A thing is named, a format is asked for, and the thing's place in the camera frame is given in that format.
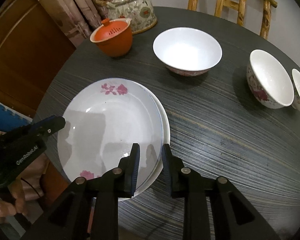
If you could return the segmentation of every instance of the finger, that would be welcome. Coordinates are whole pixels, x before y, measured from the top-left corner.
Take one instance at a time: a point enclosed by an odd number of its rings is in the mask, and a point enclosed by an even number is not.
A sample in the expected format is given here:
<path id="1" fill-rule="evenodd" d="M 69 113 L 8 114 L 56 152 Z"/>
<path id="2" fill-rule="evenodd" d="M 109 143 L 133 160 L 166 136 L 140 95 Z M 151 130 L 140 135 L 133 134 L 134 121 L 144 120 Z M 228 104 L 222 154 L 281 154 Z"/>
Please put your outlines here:
<path id="1" fill-rule="evenodd" d="M 9 185 L 8 188 L 11 192 L 11 195 L 16 199 L 15 207 L 17 213 L 25 212 L 26 199 L 25 199 L 25 193 L 22 188 L 21 180 L 16 179 L 14 182 L 12 182 Z"/>
<path id="2" fill-rule="evenodd" d="M 16 209 L 11 203 L 0 200 L 0 217 L 14 216 L 15 214 Z"/>

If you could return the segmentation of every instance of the white wall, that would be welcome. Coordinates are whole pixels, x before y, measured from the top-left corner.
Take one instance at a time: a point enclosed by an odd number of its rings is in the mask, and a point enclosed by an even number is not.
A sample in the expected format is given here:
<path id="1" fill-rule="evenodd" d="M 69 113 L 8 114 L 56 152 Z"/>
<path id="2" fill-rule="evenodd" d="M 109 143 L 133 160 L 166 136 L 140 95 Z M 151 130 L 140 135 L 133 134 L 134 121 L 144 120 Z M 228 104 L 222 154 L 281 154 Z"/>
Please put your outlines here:
<path id="1" fill-rule="evenodd" d="M 152 0 L 155 6 L 187 8 L 188 0 Z M 217 0 L 199 0 L 197 11 L 214 15 Z M 294 0 L 275 0 L 268 41 L 282 50 L 300 67 L 300 8 Z M 244 27 L 259 34 L 263 1 L 247 0 Z M 222 18 L 237 22 L 237 12 L 224 7 Z"/>

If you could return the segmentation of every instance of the human hand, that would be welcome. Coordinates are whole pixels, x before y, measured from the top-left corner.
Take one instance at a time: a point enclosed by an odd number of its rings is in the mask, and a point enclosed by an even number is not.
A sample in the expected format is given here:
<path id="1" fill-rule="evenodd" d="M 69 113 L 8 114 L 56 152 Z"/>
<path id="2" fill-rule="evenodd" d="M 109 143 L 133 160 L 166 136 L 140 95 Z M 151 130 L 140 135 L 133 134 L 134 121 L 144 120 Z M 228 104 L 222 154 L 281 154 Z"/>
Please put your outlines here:
<path id="1" fill-rule="evenodd" d="M 16 179 L 8 186 L 11 195 L 16 199 L 15 205 L 0 200 L 0 223 L 6 221 L 7 216 L 14 216 L 16 213 L 27 214 L 25 194 L 20 179 Z"/>

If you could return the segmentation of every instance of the pink floral bowl base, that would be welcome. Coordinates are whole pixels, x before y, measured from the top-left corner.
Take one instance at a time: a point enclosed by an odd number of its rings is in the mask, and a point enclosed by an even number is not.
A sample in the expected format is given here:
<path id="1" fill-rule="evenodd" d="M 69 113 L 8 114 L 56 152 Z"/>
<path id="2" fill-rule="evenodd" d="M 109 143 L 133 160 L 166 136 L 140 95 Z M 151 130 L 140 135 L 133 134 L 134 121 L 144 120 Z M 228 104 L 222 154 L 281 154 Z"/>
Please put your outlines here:
<path id="1" fill-rule="evenodd" d="M 294 109 L 297 109 L 300 111 L 300 96 L 297 92 L 297 89 L 295 87 L 295 85 L 293 84 L 293 88 L 294 88 L 294 99 L 293 99 L 293 102 L 291 104 L 291 106 L 294 108 Z"/>
<path id="2" fill-rule="evenodd" d="M 171 67 L 171 66 L 168 66 L 166 65 L 167 69 L 174 72 L 174 73 L 177 73 L 181 76 L 186 76 L 186 77 L 194 77 L 194 76 L 199 76 L 199 75 L 202 75 L 204 73 L 206 73 L 208 70 L 210 70 L 211 68 L 208 68 L 208 69 L 205 69 L 205 70 L 200 70 L 200 71 L 187 71 L 187 70 L 181 70 L 181 69 L 178 69 L 178 68 L 174 68 L 174 67 Z"/>
<path id="3" fill-rule="evenodd" d="M 247 81 L 251 92 L 253 93 L 254 97 L 264 106 L 278 109 L 284 107 L 283 105 L 277 103 L 262 87 L 256 75 L 254 74 L 250 63 L 247 66 Z"/>

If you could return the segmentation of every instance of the cable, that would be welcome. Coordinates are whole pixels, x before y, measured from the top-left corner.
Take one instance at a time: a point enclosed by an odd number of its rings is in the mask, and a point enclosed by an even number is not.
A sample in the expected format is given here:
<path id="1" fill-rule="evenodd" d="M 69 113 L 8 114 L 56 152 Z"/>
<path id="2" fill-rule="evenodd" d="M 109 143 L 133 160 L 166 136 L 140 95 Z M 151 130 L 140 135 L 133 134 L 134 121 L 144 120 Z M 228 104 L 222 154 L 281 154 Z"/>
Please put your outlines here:
<path id="1" fill-rule="evenodd" d="M 28 184 L 37 193 L 37 195 L 39 196 L 39 198 L 41 198 L 41 196 L 39 195 L 39 193 L 37 192 L 37 190 L 28 181 L 26 181 L 24 178 L 21 178 L 21 180 L 24 181 L 26 184 Z"/>

